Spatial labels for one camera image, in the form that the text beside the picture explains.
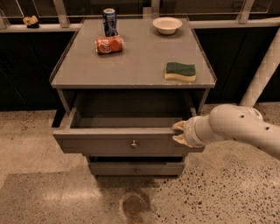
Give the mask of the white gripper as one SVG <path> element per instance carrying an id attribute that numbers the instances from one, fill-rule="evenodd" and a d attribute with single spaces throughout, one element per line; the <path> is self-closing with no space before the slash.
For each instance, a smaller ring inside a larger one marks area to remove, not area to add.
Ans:
<path id="1" fill-rule="evenodd" d="M 184 131 L 184 135 L 173 136 L 172 139 L 189 148 L 201 148 L 217 140 L 217 135 L 210 127 L 208 115 L 195 116 L 187 121 L 176 122 L 171 128 Z"/>

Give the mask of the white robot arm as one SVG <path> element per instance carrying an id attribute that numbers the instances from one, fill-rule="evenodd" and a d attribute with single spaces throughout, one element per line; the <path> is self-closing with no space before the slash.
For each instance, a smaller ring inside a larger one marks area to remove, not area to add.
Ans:
<path id="1" fill-rule="evenodd" d="M 238 106 L 221 104 L 208 115 L 195 116 L 175 123 L 172 128 L 180 135 L 172 139 L 190 148 L 201 148 L 210 143 L 235 140 L 250 144 L 280 159 L 280 127 L 267 123 L 254 109 L 257 99 L 280 64 L 280 30 L 273 38 L 253 80 Z"/>

